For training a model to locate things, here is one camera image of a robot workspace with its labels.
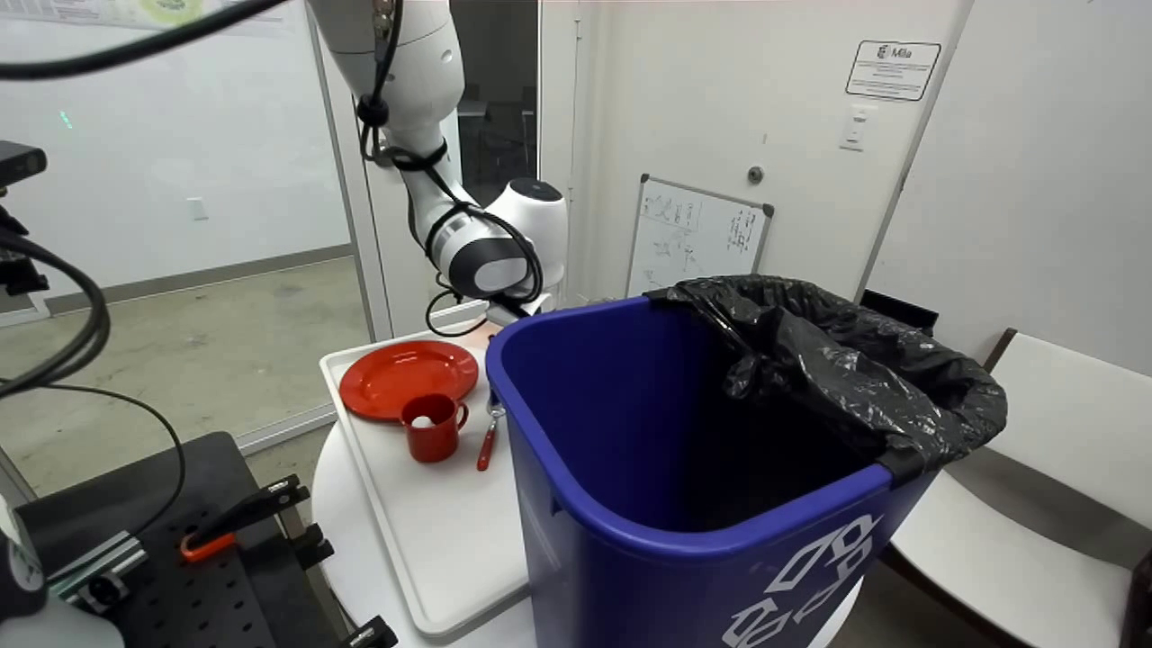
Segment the white table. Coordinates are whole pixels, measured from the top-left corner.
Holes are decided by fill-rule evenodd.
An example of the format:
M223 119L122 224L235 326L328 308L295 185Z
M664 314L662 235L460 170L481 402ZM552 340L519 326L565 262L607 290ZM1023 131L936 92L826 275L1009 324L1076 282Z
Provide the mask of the white table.
M404 648L426 648L428 641L411 625L385 548L370 529L370 504L362 498L344 434L337 427L332 427L315 462L313 518L334 548L334 554L319 564L322 564L328 588L344 605L344 613L356 623L381 614L394 631ZM831 646L831 638L854 613L858 596L860 596L860 582L825 623L825 631L813 641L818 648ZM502 607L490 623L457 638L453 648L536 648L532 601L524 596Z

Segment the blue recycling bin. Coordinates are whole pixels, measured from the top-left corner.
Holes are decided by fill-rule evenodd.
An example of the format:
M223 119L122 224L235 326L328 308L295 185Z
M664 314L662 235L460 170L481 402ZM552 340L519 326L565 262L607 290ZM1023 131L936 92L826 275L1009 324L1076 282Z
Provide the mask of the blue recycling bin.
M698 529L685 490L720 356L698 317L648 300L532 317L490 347L538 648L808 646L936 476L897 484L870 462Z

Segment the red cup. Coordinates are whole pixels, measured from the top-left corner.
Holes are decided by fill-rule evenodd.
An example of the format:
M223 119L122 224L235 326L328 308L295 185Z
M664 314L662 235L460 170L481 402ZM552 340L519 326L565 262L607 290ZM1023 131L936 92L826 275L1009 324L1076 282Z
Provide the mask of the red cup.
M404 402L399 420L406 452L420 464L438 464L457 452L469 407L442 391L426 391Z

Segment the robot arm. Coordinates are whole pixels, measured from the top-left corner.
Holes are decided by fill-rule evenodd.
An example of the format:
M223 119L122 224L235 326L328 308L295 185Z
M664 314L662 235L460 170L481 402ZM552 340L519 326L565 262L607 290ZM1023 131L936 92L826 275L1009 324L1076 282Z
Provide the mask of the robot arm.
M319 32L356 90L362 154L394 166L406 228L438 278L470 300L536 302L565 278L565 199L513 180L481 208L450 162L438 124L465 92L450 0L313 0Z

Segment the floor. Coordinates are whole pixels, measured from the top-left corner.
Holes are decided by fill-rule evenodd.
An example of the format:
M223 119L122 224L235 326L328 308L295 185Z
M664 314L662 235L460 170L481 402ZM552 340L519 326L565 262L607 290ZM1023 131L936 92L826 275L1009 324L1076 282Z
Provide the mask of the floor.
M110 305L115 340L75 383L122 389L165 410L182 439L228 427L252 439L328 402L315 361L362 343L349 258L249 275ZM0 326L0 370L18 370L69 340L80 314ZM94 396L0 398L4 450L40 494L110 470L165 446L144 414ZM252 456L259 484L313 484L328 433ZM836 648L981 648L981 634L874 564Z

